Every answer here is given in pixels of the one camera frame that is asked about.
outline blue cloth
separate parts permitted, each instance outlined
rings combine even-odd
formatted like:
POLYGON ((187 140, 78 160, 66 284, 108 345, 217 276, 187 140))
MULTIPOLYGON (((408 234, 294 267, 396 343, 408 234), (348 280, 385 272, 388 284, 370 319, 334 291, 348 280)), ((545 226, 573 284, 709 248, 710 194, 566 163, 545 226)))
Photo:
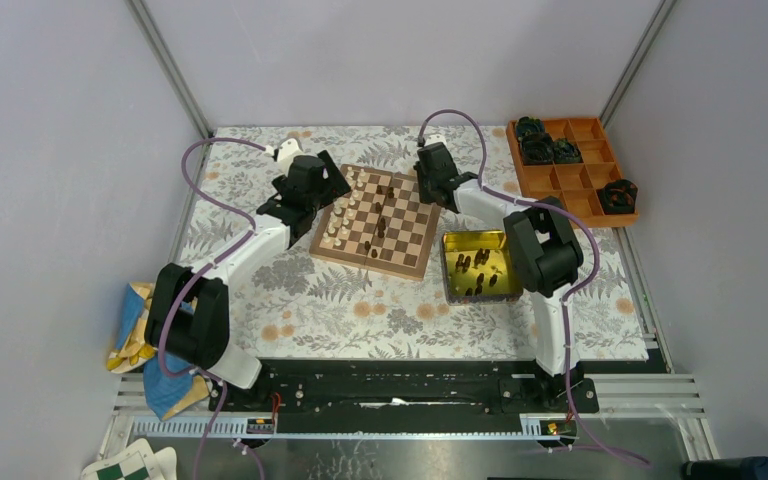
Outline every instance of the blue cloth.
MULTIPOLYGON (((166 368, 173 372, 178 372, 185 368, 192 368, 192 365, 167 353, 166 368)), ((166 412, 184 398, 192 386, 193 377, 190 375, 181 375, 175 378, 164 375, 160 371, 160 362, 157 360, 157 356, 143 365, 143 387, 146 392, 146 404, 157 415, 157 418, 161 420, 166 415, 166 412)))
POLYGON ((116 350, 122 350, 125 340, 137 325, 137 319, 143 313, 145 299, 140 296, 130 284, 125 287, 125 306, 122 308, 122 323, 119 324, 119 333, 116 335, 116 350))

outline floral tablecloth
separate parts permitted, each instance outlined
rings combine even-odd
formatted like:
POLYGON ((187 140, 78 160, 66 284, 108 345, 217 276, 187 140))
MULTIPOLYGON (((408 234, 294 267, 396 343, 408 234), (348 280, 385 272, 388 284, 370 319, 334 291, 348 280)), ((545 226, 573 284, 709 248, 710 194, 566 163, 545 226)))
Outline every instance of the floral tablecloth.
MULTIPOLYGON (((335 162, 408 173, 416 161, 418 127, 225 127, 218 137, 277 145, 289 136, 315 154, 327 149, 335 162)), ((446 136, 461 170, 477 172, 481 147, 471 127, 429 127, 446 136)), ((489 160, 486 182, 519 193, 503 127, 484 127, 489 160)), ((274 192, 279 175, 262 153, 216 144, 202 188, 253 212, 274 192)), ((196 260, 247 227, 244 219, 199 199, 181 260, 196 260)), ((366 272, 311 258, 311 234, 231 292, 231 338, 259 357, 530 359, 540 332, 531 305, 449 306, 439 267, 440 236, 486 229, 482 222, 444 212, 422 282, 366 272)), ((590 246, 576 232, 585 255, 580 277, 592 268, 590 246)), ((573 323, 583 359, 646 359, 640 323, 611 229, 595 230, 602 252, 599 276, 573 302, 573 323)))

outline wooden chessboard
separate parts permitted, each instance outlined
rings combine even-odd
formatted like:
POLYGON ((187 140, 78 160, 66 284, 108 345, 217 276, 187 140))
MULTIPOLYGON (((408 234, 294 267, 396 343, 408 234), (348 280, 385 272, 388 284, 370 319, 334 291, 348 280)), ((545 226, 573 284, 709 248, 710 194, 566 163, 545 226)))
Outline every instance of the wooden chessboard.
POLYGON ((420 203, 416 177, 360 165, 342 165, 340 171, 352 191, 322 213, 310 254, 343 265, 422 280, 440 207, 420 203), (388 195, 390 188, 392 198, 388 195), (381 205, 380 212, 376 204, 381 205), (381 219, 385 224, 383 237, 378 234, 381 219))

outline orange wooden box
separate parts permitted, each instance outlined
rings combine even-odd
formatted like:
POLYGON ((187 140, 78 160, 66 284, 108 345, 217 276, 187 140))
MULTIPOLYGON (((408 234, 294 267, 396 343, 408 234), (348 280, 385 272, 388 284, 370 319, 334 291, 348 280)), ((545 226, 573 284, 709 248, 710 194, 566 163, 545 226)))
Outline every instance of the orange wooden box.
POLYGON ((605 215, 596 190, 623 178, 614 150, 598 118, 554 118, 543 120, 552 140, 566 138, 581 150, 583 163, 566 165, 525 165, 516 139, 516 121, 508 123, 508 145, 523 196, 536 199, 553 196, 591 228, 627 227, 637 220, 635 211, 605 215))

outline white wall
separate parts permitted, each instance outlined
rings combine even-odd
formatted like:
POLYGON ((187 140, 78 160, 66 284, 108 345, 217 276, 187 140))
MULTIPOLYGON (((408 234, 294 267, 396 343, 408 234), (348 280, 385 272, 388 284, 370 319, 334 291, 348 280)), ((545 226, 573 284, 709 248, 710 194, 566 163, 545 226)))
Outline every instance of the white wall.
POLYGON ((216 127, 599 115, 658 0, 147 3, 216 127))
POLYGON ((0 478, 77 478, 129 280, 165 264, 196 134, 124 2, 0 1, 0 478))
POLYGON ((768 455, 768 2, 681 2, 609 134, 673 359, 722 453, 768 455))

